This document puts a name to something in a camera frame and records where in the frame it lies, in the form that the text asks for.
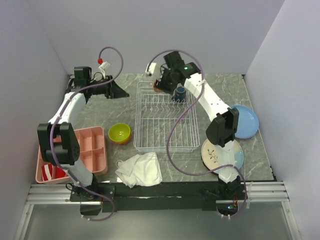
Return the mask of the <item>yellow-green bowl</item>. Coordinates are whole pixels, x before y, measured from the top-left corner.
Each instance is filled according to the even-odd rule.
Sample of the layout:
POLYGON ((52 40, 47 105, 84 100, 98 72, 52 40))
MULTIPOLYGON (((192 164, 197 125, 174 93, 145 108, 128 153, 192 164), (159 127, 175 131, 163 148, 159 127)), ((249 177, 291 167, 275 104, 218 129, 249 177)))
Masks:
POLYGON ((108 130, 108 135, 129 135, 131 128, 125 123, 116 123, 108 130))

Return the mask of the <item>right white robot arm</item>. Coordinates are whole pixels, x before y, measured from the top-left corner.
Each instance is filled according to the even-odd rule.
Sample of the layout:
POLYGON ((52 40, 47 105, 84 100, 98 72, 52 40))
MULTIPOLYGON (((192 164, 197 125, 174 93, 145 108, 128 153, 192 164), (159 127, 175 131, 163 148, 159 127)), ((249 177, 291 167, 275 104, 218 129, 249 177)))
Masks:
POLYGON ((205 80, 205 74, 198 60, 185 63, 180 50, 162 52, 167 66, 160 73, 161 78, 154 86, 166 94, 173 95, 178 85, 182 85, 194 97, 209 117, 210 124, 205 134, 207 140, 216 147, 220 161, 217 167, 220 196, 231 199, 240 187, 244 177, 235 165, 234 144, 238 130, 239 112, 224 103, 205 80))

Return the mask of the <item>pink printed ceramic mug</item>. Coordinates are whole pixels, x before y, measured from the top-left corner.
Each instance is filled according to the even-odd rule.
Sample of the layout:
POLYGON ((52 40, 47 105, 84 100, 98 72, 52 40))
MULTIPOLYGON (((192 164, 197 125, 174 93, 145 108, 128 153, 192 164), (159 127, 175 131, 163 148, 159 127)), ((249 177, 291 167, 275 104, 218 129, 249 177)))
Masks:
POLYGON ((157 79, 153 82, 153 90, 157 93, 163 92, 163 90, 159 88, 159 83, 157 79))

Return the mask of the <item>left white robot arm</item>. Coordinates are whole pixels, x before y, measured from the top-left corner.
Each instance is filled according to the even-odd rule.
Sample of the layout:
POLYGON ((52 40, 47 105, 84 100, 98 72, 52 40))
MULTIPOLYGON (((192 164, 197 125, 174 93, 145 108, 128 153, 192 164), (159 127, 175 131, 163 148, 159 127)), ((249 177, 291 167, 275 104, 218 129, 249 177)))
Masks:
POLYGON ((103 75, 100 80, 93 80, 91 67, 75 67, 58 111, 47 123, 41 123, 37 127, 42 160, 53 168, 60 169, 71 178, 76 187, 83 187, 82 195, 88 201, 99 197, 100 188, 94 174, 81 160, 81 148, 72 123, 91 96, 97 95, 103 95, 107 99, 130 96, 118 86, 112 75, 103 75))

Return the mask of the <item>beige blue leaf plate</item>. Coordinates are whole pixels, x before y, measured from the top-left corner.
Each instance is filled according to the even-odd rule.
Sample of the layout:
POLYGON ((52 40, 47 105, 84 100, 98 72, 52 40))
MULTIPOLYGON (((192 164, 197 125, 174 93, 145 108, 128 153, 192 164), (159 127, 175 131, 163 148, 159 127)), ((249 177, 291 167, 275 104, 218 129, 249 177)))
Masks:
POLYGON ((233 154, 234 161, 231 161, 228 157, 225 159, 225 154, 219 145, 213 145, 208 139, 204 141, 201 147, 201 159, 207 169, 216 169, 222 165, 234 165, 238 169, 243 166, 244 163, 244 152, 240 144, 234 140, 233 143, 233 154))

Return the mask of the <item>dark blue ceramic mug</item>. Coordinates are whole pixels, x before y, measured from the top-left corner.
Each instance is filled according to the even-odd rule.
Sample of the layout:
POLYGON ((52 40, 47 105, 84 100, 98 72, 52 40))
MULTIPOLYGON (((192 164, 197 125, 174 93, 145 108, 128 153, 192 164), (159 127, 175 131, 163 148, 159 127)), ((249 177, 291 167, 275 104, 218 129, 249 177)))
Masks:
POLYGON ((186 98, 186 89, 183 86, 178 86, 175 89, 171 100, 174 101, 175 103, 183 103, 185 101, 185 98, 186 98))

